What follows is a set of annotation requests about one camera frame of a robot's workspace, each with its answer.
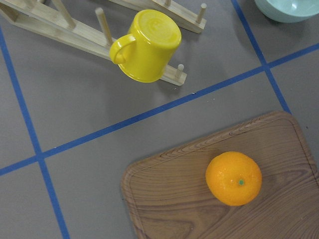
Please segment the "orange fruit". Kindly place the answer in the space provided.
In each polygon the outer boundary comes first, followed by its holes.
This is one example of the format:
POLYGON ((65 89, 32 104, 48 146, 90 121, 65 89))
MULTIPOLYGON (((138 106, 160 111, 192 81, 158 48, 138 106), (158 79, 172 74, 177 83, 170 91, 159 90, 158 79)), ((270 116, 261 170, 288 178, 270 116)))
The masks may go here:
POLYGON ((235 151, 214 157, 205 172, 206 184, 220 202, 242 206, 254 200, 262 187, 262 173, 249 156, 235 151))

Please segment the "brown wooden tray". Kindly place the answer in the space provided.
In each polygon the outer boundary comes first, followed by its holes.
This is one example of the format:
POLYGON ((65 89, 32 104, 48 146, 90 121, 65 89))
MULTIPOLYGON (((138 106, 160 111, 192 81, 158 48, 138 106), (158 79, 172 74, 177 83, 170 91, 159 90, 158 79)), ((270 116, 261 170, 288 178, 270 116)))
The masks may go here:
POLYGON ((286 112, 131 164, 121 188, 140 239, 319 236, 319 171, 286 112))

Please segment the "yellow mug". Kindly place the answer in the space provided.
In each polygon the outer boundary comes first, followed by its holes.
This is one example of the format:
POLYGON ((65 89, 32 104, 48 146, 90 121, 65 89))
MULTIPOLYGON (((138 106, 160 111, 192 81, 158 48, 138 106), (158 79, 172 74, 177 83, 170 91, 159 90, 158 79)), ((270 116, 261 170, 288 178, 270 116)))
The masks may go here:
POLYGON ((128 34, 114 41, 110 59, 130 78, 152 83, 164 74, 181 39, 179 27, 169 16, 145 9, 135 15, 128 34))

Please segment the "wooden dish rack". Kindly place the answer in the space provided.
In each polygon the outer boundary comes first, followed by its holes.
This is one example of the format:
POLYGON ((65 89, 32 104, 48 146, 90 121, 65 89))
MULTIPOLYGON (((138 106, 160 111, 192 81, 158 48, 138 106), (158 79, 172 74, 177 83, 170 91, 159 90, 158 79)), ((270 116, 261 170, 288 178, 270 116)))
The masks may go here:
MULTIPOLYGON (((56 40, 66 45, 109 59, 111 36, 106 17, 101 9, 96 10, 100 30, 94 29, 71 17, 60 0, 54 0, 54 7, 42 0, 2 0, 0 14, 10 24, 56 40)), ((116 4, 136 11, 154 9, 169 16, 178 26, 195 33, 201 33, 206 25, 204 13, 206 4, 199 13, 184 8, 172 0, 117 0, 116 4)))

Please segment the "green ceramic bowl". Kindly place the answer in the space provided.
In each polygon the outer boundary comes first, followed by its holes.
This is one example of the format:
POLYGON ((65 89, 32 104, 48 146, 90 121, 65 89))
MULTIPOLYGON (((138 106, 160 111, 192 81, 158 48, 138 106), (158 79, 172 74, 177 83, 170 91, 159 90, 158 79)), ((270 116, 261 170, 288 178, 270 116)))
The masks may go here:
POLYGON ((295 23, 319 13, 318 0, 255 0, 257 8, 271 20, 295 23))

